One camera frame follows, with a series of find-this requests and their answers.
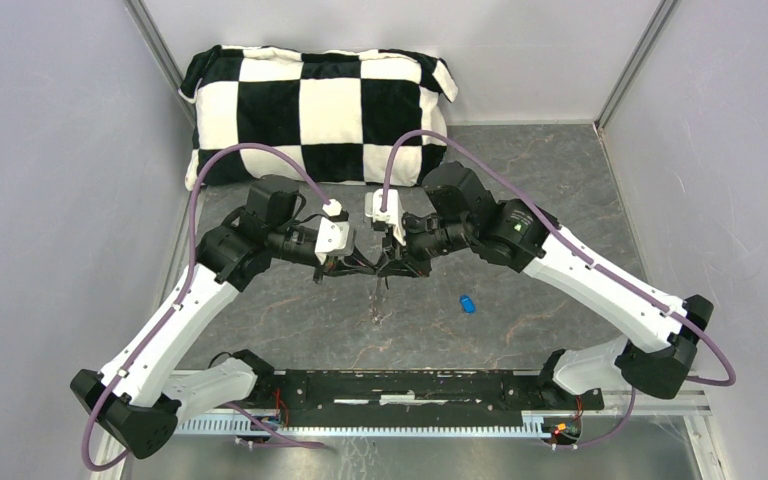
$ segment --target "black end cap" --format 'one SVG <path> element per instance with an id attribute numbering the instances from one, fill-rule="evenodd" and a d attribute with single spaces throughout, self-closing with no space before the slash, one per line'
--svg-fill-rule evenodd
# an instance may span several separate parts
<path id="1" fill-rule="evenodd" d="M 216 283 L 228 282 L 239 291 L 272 264 L 272 253 L 233 228 L 208 230 L 196 247 L 198 263 L 216 272 Z"/>
<path id="2" fill-rule="evenodd" d="M 234 352 L 232 357 L 242 360 L 243 363 L 251 367 L 254 374 L 257 375 L 257 380 L 255 381 L 249 396 L 238 403 L 244 407 L 251 407 L 262 405 L 263 402 L 269 400 L 276 388 L 278 388 L 275 367 L 248 349 Z"/>
<path id="3" fill-rule="evenodd" d="M 293 218 L 298 193 L 298 182 L 280 175 L 264 175 L 249 189 L 246 211 L 266 225 L 282 225 Z"/>
<path id="4" fill-rule="evenodd" d="M 566 399 L 570 396 L 570 394 L 559 387 L 554 380 L 555 367 L 558 365 L 558 361 L 561 359 L 564 352 L 566 352 L 566 350 L 563 348 L 552 352 L 546 362 L 543 363 L 543 368 L 540 369 L 540 373 L 537 375 L 540 398 L 542 398 L 543 401 L 546 402 L 546 406 L 550 408 L 561 409 L 566 404 Z"/>
<path id="5" fill-rule="evenodd" d="M 677 335 L 671 340 L 672 346 L 653 353 L 645 353 L 629 342 L 614 364 L 634 388 L 655 398 L 671 400 L 684 384 L 696 357 L 692 341 Z"/>
<path id="6" fill-rule="evenodd" d="M 460 162 L 443 163 L 430 171 L 422 187 L 443 220 L 458 222 L 466 212 L 477 230 L 493 219 L 499 207 L 478 175 Z"/>
<path id="7" fill-rule="evenodd" d="M 684 300 L 683 307 L 687 311 L 687 319 L 700 330 L 708 327 L 708 322 L 711 321 L 711 315 L 714 313 L 714 304 L 710 300 L 702 295 L 693 295 Z M 699 337 L 687 327 L 681 327 L 679 335 L 690 340 L 694 345 L 699 343 Z"/>
<path id="8" fill-rule="evenodd" d="M 387 222 L 382 222 L 382 221 L 372 222 L 372 229 L 375 230 L 376 232 L 386 232 L 387 230 L 389 230 L 389 228 L 390 228 L 390 225 L 388 225 Z"/>
<path id="9" fill-rule="evenodd" d="M 69 388 L 87 413 L 92 412 L 104 384 L 101 374 L 80 370 Z M 181 402 L 161 395 L 153 407 L 135 407 L 111 394 L 96 420 L 107 433 L 125 446 L 135 457 L 147 458 L 169 441 L 178 426 L 175 412 Z"/>

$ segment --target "white wall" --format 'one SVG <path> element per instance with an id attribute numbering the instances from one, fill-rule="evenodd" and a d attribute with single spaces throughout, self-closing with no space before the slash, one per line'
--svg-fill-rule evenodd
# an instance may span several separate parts
<path id="1" fill-rule="evenodd" d="M 0 1 L 0 479 L 86 478 L 69 390 L 156 307 L 191 129 L 120 1 Z"/>
<path id="2" fill-rule="evenodd" d="M 182 70 L 217 43 L 403 48 L 449 63 L 461 88 L 449 122 L 541 123 L 596 118 L 658 0 L 145 3 Z"/>
<path id="3" fill-rule="evenodd" d="M 738 383 L 708 394 L 732 473 L 768 478 L 768 2 L 681 2 L 611 122 L 654 283 L 717 306 Z"/>

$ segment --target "marble-patterned floor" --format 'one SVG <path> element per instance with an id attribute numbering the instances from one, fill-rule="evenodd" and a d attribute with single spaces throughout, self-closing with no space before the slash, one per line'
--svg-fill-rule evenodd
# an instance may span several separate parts
<path id="1" fill-rule="evenodd" d="M 586 125 L 452 127 L 452 138 L 526 189 L 578 238 L 630 273 L 642 275 L 614 179 L 599 141 Z M 469 161 L 452 150 L 445 161 Z M 497 199 L 512 195 L 486 175 Z M 358 228 L 357 244 L 378 258 L 380 236 L 363 216 L 375 187 L 325 185 Z M 313 213 L 310 200 L 302 216 Z M 205 195 L 199 230 L 217 225 L 245 203 L 247 185 L 214 187 Z M 400 189 L 406 211 L 432 208 L 421 188 Z M 557 348 L 583 348 L 618 331 L 546 284 L 488 265 L 469 251 L 436 259 L 431 278 L 391 278 L 372 308 L 373 277 L 326 278 L 308 267 L 273 261 L 207 327 L 179 365 L 205 368 L 222 350 L 249 348 L 276 368 L 539 368 Z M 469 295 L 477 307 L 464 314 Z"/>

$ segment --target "gray floor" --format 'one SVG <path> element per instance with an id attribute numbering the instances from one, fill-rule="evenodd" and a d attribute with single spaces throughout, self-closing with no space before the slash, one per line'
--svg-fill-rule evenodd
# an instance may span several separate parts
<path id="1" fill-rule="evenodd" d="M 588 246 L 642 274 L 616 185 L 592 127 L 454 127 L 450 136 L 525 188 Z M 446 161 L 468 160 L 450 150 Z M 479 173 L 497 199 L 512 195 Z M 380 238 L 364 222 L 373 187 L 328 185 L 358 227 L 358 245 L 378 258 Z M 199 230 L 245 203 L 248 187 L 210 188 Z M 308 211 L 317 203 L 306 187 Z M 401 189 L 407 211 L 427 214 L 420 188 Z M 222 350 L 249 348 L 277 368 L 539 368 L 555 349 L 614 338 L 608 322 L 554 288 L 488 265 L 468 251 L 435 260 L 431 278 L 390 280 L 372 308 L 373 277 L 311 281 L 311 269 L 275 261 L 207 327 L 181 362 L 200 369 Z M 474 315 L 462 313 L 468 294 Z"/>
<path id="2" fill-rule="evenodd" d="M 612 418 L 587 418 L 585 438 L 609 430 Z M 148 479 L 461 479 L 582 478 L 693 480 L 700 474 L 681 417 L 634 417 L 622 434 L 576 452 L 553 453 L 524 438 L 318 438 L 328 450 L 249 452 L 224 436 L 176 436 L 156 455 L 129 461 Z"/>

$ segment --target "metal frame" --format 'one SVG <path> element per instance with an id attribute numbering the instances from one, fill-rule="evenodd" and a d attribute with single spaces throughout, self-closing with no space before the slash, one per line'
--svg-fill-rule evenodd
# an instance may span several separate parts
<path id="1" fill-rule="evenodd" d="M 173 92 L 178 91 L 178 87 L 181 85 L 181 81 L 184 76 L 181 74 L 181 70 L 175 63 L 175 59 L 172 57 L 172 53 L 169 51 L 169 47 L 163 40 L 163 36 L 160 35 L 160 30 L 157 28 L 157 24 L 151 18 L 151 14 L 148 12 L 143 0 L 123 0 L 125 8 L 128 9 L 131 16 L 134 18 L 134 23 L 137 24 L 137 28 L 140 29 L 140 33 L 143 39 L 151 50 L 151 54 L 157 60 L 160 70 L 163 72 L 163 76 L 166 77 L 166 81 L 172 87 Z M 179 95 L 175 95 L 178 99 L 178 103 L 184 110 L 184 114 L 190 121 L 190 124 L 195 126 L 196 113 L 192 105 L 184 101 Z"/>
<path id="2" fill-rule="evenodd" d="M 197 372 L 197 370 L 178 370 L 173 373 L 174 376 L 186 376 Z M 586 411 L 585 417 L 617 417 L 625 412 L 628 406 L 628 391 L 609 391 L 603 392 L 605 399 L 605 409 L 600 411 Z M 211 414 L 232 414 L 230 410 L 215 409 L 206 412 L 206 415 Z M 568 417 L 571 412 L 558 411 L 558 412 L 539 412 L 539 416 L 542 418 L 553 417 Z M 690 436 L 691 448 L 696 458 L 696 463 L 703 480 L 724 480 L 730 478 L 725 463 L 723 462 L 722 451 L 719 448 L 716 428 L 713 425 L 713 417 L 711 416 L 711 409 L 708 406 L 708 400 L 705 397 L 705 393 L 698 389 L 686 389 L 679 392 L 678 396 L 673 400 L 660 400 L 657 398 L 649 397 L 647 395 L 638 394 L 637 401 L 635 403 L 635 409 L 633 412 L 635 417 L 658 417 L 658 416 L 680 416 L 683 417 L 685 425 L 687 427 L 688 434 Z M 531 412 L 523 411 L 523 418 L 528 419 L 531 416 Z M 223 434 L 222 431 L 217 430 L 216 434 Z M 329 432 L 328 436 L 358 436 L 357 432 L 353 432 L 352 429 L 344 429 L 344 432 Z M 96 462 L 103 462 L 107 459 L 113 458 L 122 451 L 121 445 L 106 431 L 103 431 L 101 438 L 101 444 L 96 454 Z M 201 432 L 202 434 L 210 434 L 207 431 Z M 308 432 L 291 432 L 291 435 L 304 435 Z M 316 435 L 322 436 L 323 432 L 310 432 L 316 433 Z M 410 432 L 405 432 L 405 436 L 411 436 Z M 526 435 L 510 435 L 501 432 L 495 434 L 495 432 L 468 432 L 464 431 L 460 436 L 473 437 L 473 436 L 499 436 L 499 437 L 519 437 Z M 387 436 L 398 436 L 398 432 L 387 433 Z M 128 464 L 132 460 L 126 460 L 116 467 L 106 471 L 93 473 L 90 476 L 91 480 L 119 480 L 128 478 L 127 469 Z"/>
<path id="3" fill-rule="evenodd" d="M 200 195 L 196 200 L 196 225 L 201 218 L 201 211 L 204 206 L 204 196 Z M 163 278 L 161 287 L 158 291 L 158 296 L 155 298 L 155 305 L 160 306 L 163 299 L 169 296 L 172 289 L 178 283 L 178 279 L 181 277 L 181 272 L 184 271 L 184 267 L 187 265 L 189 255 L 187 253 L 187 247 L 189 246 L 189 240 L 187 239 L 187 233 L 189 231 L 189 205 L 190 195 L 186 196 L 183 202 L 183 211 L 180 213 L 181 223 L 178 225 L 178 233 L 175 237 L 175 243 L 172 245 L 172 252 L 169 259 L 169 270 L 166 272 L 166 276 Z"/>
<path id="4" fill-rule="evenodd" d="M 649 56 L 649 52 L 652 50 L 652 45 L 660 35 L 661 31 L 669 20 L 679 0 L 661 0 L 658 4 L 658 8 L 655 9 L 652 19 L 649 20 L 649 25 L 646 26 L 646 30 L 643 31 L 643 36 L 637 42 L 637 46 L 634 48 L 631 57 L 628 59 L 622 74 L 620 75 L 617 84 L 614 85 L 614 89 L 608 96 L 608 101 L 605 106 L 602 107 L 602 111 L 599 113 L 599 117 L 596 119 L 595 126 L 598 130 L 605 128 L 608 122 L 611 121 L 611 117 L 616 112 L 617 106 L 622 100 L 625 93 L 628 91 L 634 78 L 637 76 L 637 72 L 640 70 L 640 66 L 646 57 Z"/>

